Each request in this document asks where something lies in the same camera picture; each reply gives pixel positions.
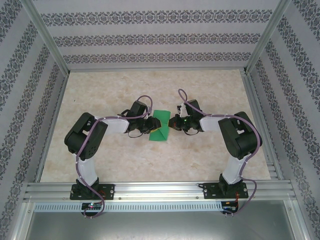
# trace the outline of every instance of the patterned wallpaper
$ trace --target patterned wallpaper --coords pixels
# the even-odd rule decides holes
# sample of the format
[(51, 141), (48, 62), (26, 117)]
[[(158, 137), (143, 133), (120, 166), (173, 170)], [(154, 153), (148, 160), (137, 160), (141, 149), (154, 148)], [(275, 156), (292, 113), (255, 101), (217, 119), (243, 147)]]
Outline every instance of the patterned wallpaper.
[(0, 240), (33, 182), (65, 76), (18, 0), (0, 3)]
[(320, 239), (320, 7), (293, 0), (251, 77), (286, 179), (311, 239)]
[(244, 67), (279, 0), (35, 0), (68, 67)]

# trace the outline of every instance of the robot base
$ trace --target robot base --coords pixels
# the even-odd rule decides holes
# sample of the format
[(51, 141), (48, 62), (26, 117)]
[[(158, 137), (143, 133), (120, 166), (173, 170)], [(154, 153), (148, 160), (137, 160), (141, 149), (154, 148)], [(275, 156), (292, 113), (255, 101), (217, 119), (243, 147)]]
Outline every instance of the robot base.
[[(97, 179), (91, 187), (101, 194), (104, 200), (114, 199), (114, 184), (99, 184)], [(71, 187), (70, 200), (100, 200), (100, 198), (77, 179), (76, 184)]]
[(235, 184), (228, 184), (222, 174), (219, 183), (207, 182), (198, 185), (203, 189), (204, 199), (235, 199), (238, 194), (239, 199), (249, 197), (247, 185), (241, 180)]

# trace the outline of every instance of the green cloth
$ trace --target green cloth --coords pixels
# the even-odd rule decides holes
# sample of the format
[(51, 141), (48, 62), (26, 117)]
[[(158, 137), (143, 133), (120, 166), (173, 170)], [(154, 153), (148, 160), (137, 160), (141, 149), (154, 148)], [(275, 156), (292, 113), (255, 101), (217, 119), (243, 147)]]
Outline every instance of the green cloth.
[(170, 119), (170, 113), (171, 112), (165, 110), (154, 110), (153, 117), (160, 120), (161, 127), (150, 133), (149, 141), (167, 141), (169, 134), (168, 123)]

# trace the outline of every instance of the beige marble floor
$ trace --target beige marble floor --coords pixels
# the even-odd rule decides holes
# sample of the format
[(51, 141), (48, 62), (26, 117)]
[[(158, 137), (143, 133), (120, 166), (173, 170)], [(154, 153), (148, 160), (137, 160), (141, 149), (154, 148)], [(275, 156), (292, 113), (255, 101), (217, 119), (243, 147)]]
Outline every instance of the beige marble floor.
[[(125, 71), (71, 73), (52, 141), (42, 182), (74, 182), (75, 160), (64, 145), (70, 128), (84, 112), (115, 116), (148, 94), (154, 110), (177, 112), (177, 90), (197, 99), (206, 113), (235, 114), (245, 111), (253, 119), (238, 70)], [(165, 142), (149, 141), (148, 135), (106, 136), (95, 155), (95, 168), (103, 182), (218, 180), (229, 154), (220, 132), (187, 136), (170, 129)], [(244, 177), (268, 180), (270, 175), (262, 149), (246, 166)]]

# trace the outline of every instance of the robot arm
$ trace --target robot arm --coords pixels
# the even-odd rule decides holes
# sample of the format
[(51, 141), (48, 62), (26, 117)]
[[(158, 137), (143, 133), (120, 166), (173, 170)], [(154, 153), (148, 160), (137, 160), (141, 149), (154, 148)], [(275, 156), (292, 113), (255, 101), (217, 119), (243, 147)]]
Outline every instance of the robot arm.
[[(83, 180), (98, 191), (99, 178), (95, 170), (94, 155), (104, 136), (117, 133), (129, 133), (135, 129), (138, 129), (141, 134), (148, 134), (161, 127), (160, 120), (152, 116), (133, 119), (134, 117), (143, 115), (147, 109), (148, 107), (144, 103), (136, 100), (131, 109), (123, 111), (118, 116), (101, 120), (96, 124), (87, 144), (79, 155), (80, 160), (77, 164), (81, 177), (79, 176), (76, 180), (76, 187), (74, 188), (75, 192), (77, 192), (76, 195), (84, 199), (93, 199), (96, 197), (96, 195), (84, 185)], [(70, 153), (74, 155), (78, 154), (87, 137), (86, 133), (91, 130), (98, 119), (99, 117), (95, 117), (88, 112), (81, 115), (64, 139), (64, 143), (67, 145)]]
[[(188, 103), (200, 110), (197, 100), (190, 100)], [(198, 132), (221, 131), (230, 156), (226, 168), (219, 177), (218, 188), (221, 194), (216, 194), (215, 192), (215, 195), (222, 195), (225, 198), (234, 197), (240, 186), (242, 186), (243, 180), (240, 176), (242, 166), (257, 148), (257, 137), (254, 131), (246, 123), (238, 119), (204, 116), (185, 103), (177, 106), (177, 109), (179, 114), (170, 119), (169, 127), (185, 133), (191, 128)], [(248, 115), (243, 111), (236, 113), (235, 116), (252, 124)]]

